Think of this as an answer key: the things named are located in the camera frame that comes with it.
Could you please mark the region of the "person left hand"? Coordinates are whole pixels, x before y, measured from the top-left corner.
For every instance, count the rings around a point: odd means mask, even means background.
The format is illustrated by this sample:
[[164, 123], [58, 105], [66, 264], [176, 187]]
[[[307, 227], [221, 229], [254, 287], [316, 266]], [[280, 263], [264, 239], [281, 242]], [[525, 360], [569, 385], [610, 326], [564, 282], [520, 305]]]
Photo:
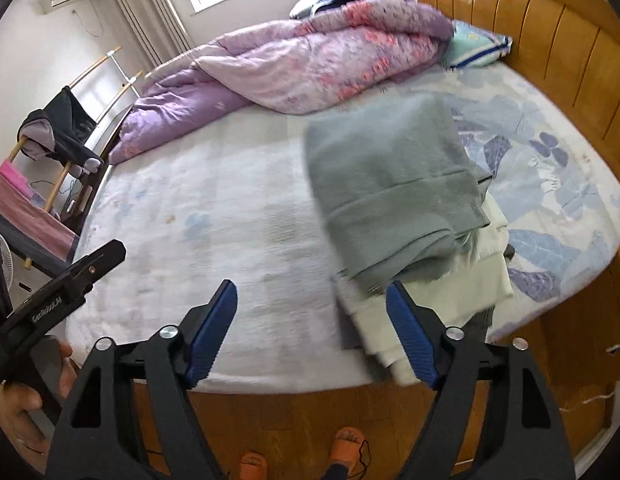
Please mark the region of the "person left hand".
[[0, 386], [0, 428], [17, 452], [38, 470], [45, 468], [49, 440], [30, 413], [41, 407], [40, 395], [29, 386], [16, 382]]

